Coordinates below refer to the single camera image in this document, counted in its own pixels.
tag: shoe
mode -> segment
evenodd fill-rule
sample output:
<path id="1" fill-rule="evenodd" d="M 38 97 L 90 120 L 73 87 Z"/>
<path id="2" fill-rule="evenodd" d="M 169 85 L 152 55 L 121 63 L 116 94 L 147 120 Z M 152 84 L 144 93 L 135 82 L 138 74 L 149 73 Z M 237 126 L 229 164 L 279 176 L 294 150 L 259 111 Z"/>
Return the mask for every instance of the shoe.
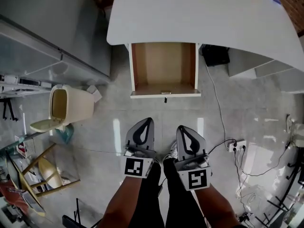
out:
<path id="1" fill-rule="evenodd" d="M 176 141 L 174 141 L 174 143 L 171 146 L 171 149 L 170 149 L 169 153 L 163 158 L 162 162 L 164 162 L 166 159 L 170 159 L 170 158 L 174 158 L 174 159 L 178 158 Z"/>

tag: beige trash can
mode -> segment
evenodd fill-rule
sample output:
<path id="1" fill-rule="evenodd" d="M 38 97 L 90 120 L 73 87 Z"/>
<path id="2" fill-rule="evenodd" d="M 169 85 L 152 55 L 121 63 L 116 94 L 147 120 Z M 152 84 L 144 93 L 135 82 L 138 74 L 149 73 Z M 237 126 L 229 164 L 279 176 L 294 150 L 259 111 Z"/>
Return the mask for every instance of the beige trash can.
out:
<path id="1" fill-rule="evenodd" d="M 56 85 L 49 96 L 50 119 L 30 125 L 36 132 L 47 132 L 92 117 L 94 97 L 87 91 L 74 89 L 68 85 Z"/>

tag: open drawer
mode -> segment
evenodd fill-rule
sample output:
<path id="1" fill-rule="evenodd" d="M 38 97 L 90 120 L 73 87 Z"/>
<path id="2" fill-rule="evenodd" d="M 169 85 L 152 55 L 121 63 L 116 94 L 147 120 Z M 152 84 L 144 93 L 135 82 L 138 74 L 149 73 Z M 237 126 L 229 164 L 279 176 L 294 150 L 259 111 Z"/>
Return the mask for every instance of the open drawer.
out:
<path id="1" fill-rule="evenodd" d="M 131 98 L 200 96 L 198 51 L 195 43 L 129 44 Z"/>

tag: skin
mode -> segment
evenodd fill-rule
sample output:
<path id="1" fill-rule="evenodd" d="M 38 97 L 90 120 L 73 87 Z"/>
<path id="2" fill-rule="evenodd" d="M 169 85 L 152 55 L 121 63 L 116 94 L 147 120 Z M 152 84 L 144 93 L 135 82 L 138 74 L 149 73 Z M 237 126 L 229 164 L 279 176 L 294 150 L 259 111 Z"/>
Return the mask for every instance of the skin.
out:
<path id="1" fill-rule="evenodd" d="M 212 185 L 206 189 L 196 190 L 195 194 L 199 206 L 212 228 L 232 228 L 240 224 L 228 200 Z"/>
<path id="2" fill-rule="evenodd" d="M 136 208 L 142 179 L 126 177 L 112 197 L 98 228 L 127 228 Z"/>
<path id="3" fill-rule="evenodd" d="M 136 208 L 142 179 L 126 177 L 112 197 L 98 228 L 127 228 Z M 212 228 L 239 225 L 228 202 L 212 185 L 195 191 L 200 208 Z"/>

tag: person's leg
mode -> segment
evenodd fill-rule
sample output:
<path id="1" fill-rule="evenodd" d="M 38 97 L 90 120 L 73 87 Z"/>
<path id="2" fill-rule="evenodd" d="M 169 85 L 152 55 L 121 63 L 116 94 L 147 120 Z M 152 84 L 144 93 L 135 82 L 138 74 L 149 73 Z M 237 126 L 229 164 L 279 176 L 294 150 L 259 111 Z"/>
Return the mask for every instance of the person's leg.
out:
<path id="1" fill-rule="evenodd" d="M 135 212 L 130 228 L 162 228 L 164 223 L 158 203 L 158 183 L 161 177 L 161 166 L 154 163 L 148 177 L 142 180 Z"/>
<path id="2" fill-rule="evenodd" d="M 174 158 L 163 162 L 170 194 L 166 228 L 206 227 L 204 217 L 192 193 L 186 191 L 174 166 Z"/>

